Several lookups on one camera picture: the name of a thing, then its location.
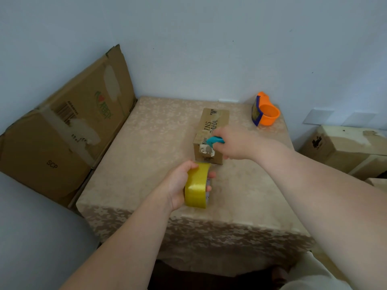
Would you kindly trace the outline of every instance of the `table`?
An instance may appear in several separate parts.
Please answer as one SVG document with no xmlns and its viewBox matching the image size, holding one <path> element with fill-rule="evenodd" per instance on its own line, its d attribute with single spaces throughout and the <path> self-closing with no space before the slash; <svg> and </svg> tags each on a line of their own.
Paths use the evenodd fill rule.
<svg viewBox="0 0 387 290">
<path fill-rule="evenodd" d="M 269 127 L 251 121 L 251 105 L 140 97 L 82 195 L 77 208 L 102 242 L 133 213 L 168 170 L 194 158 L 204 107 L 230 110 L 230 123 L 293 148 L 283 116 Z M 213 165 L 207 209 L 172 213 L 159 256 L 180 270 L 235 276 L 289 265 L 314 240 L 270 176 L 249 160 Z"/>
</svg>

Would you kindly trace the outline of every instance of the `orange tape dispenser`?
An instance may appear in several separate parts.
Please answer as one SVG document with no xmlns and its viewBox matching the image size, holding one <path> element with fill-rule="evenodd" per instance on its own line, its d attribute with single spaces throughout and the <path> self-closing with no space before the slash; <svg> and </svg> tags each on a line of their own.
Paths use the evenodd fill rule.
<svg viewBox="0 0 387 290">
<path fill-rule="evenodd" d="M 258 126 L 258 124 L 270 126 L 275 122 L 279 115 L 281 115 L 281 112 L 270 102 L 268 95 L 264 92 L 258 93 L 251 109 L 251 119 L 254 124 L 256 126 Z"/>
</svg>

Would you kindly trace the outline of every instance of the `forearm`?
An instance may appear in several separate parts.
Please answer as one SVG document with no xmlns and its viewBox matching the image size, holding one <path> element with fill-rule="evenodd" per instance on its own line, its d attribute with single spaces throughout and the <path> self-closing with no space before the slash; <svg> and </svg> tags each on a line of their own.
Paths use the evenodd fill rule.
<svg viewBox="0 0 387 290">
<path fill-rule="evenodd" d="M 146 289 L 170 213 L 165 194 L 150 193 L 61 290 Z"/>
<path fill-rule="evenodd" d="M 277 141 L 262 139 L 253 160 L 268 172 L 303 225 L 349 278 L 364 283 L 358 273 L 367 271 L 374 285 L 383 285 L 385 278 L 378 272 L 387 258 L 386 194 Z"/>
</svg>

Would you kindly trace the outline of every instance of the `hand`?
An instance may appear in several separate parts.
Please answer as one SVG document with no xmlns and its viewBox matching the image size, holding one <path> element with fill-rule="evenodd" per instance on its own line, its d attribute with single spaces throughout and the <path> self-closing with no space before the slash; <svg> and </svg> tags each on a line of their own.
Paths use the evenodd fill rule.
<svg viewBox="0 0 387 290">
<path fill-rule="evenodd" d="M 186 161 L 176 168 L 171 169 L 162 180 L 158 188 L 161 193 L 165 193 L 170 201 L 171 210 L 174 211 L 184 204 L 184 186 L 188 180 L 188 171 L 199 167 L 193 161 Z M 209 178 L 215 178 L 215 171 L 209 172 Z M 211 186 L 206 187 L 206 191 L 211 191 Z"/>
<path fill-rule="evenodd" d="M 257 150 L 257 143 L 262 140 L 252 131 L 230 125 L 216 128 L 212 135 L 220 136 L 225 141 L 225 143 L 216 142 L 213 144 L 214 150 L 220 151 L 224 159 L 252 160 L 254 152 Z"/>
</svg>

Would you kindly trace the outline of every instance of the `white pants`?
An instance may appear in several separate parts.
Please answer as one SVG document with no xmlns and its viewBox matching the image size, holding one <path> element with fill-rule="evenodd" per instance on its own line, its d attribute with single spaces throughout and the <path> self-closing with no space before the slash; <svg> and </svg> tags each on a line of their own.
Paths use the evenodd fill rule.
<svg viewBox="0 0 387 290">
<path fill-rule="evenodd" d="M 305 253 L 290 270 L 288 283 L 281 290 L 351 290 L 344 281 L 336 279 L 311 252 Z"/>
</svg>

